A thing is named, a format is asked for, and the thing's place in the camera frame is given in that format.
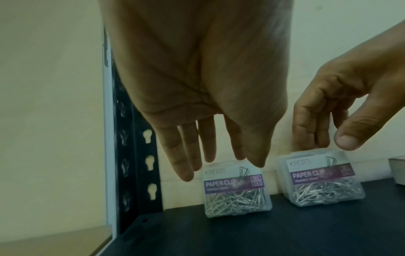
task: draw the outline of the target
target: wall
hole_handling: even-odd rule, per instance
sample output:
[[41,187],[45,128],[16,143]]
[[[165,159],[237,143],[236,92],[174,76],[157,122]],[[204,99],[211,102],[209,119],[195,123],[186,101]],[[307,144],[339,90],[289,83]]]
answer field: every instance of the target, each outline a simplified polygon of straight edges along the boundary
[[[404,8],[405,2],[402,0],[295,0],[288,78],[289,108],[276,128],[272,150],[263,168],[265,182],[272,194],[280,192],[275,173],[276,157],[291,151],[292,107],[318,68],[402,21]],[[350,112],[361,103],[362,100],[358,100]],[[395,116],[364,147],[349,154],[362,181],[390,176],[387,158],[405,154],[405,146],[397,142],[398,136],[403,133],[404,124],[405,111]],[[220,140],[217,143],[216,161],[233,160],[229,137],[220,116],[216,116],[216,129],[217,140]],[[181,182],[161,148],[159,167],[165,208],[203,202],[200,173],[196,174],[192,182]]]
[[94,1],[0,1],[0,242],[105,224]]

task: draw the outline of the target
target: plastic container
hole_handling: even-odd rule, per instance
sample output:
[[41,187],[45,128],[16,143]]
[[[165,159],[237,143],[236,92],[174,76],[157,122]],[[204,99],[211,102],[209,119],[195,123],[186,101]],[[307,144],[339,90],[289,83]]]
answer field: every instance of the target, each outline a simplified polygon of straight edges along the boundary
[[262,171],[249,161],[210,164],[202,172],[208,218],[271,210]]
[[344,151],[315,149],[278,158],[284,196],[297,206],[363,199],[365,193]]

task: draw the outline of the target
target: human hand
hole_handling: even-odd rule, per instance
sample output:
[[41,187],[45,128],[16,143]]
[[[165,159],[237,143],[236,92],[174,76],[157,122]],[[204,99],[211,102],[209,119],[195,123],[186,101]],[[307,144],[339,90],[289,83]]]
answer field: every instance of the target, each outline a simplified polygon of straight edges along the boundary
[[[357,98],[366,101],[351,116]],[[405,106],[405,22],[324,64],[294,106],[293,137],[302,150],[363,145]]]
[[216,155],[224,114],[236,159],[263,167],[287,107],[292,0],[100,0],[127,92],[184,181]]

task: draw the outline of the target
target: shelf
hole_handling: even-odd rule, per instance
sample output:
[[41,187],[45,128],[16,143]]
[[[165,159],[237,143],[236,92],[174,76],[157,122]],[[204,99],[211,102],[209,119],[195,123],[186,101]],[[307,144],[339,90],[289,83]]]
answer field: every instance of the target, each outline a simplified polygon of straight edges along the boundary
[[282,195],[273,209],[208,219],[203,205],[139,216],[102,256],[403,255],[405,187],[363,183],[366,199],[299,208]]

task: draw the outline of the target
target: pinky finger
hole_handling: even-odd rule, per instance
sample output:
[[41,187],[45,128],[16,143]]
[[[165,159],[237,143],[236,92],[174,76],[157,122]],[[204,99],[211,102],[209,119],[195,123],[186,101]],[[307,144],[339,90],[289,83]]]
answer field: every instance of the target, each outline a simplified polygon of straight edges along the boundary
[[155,128],[154,130],[174,171],[180,179],[191,181],[194,178],[194,171],[184,150],[183,141],[177,127]]

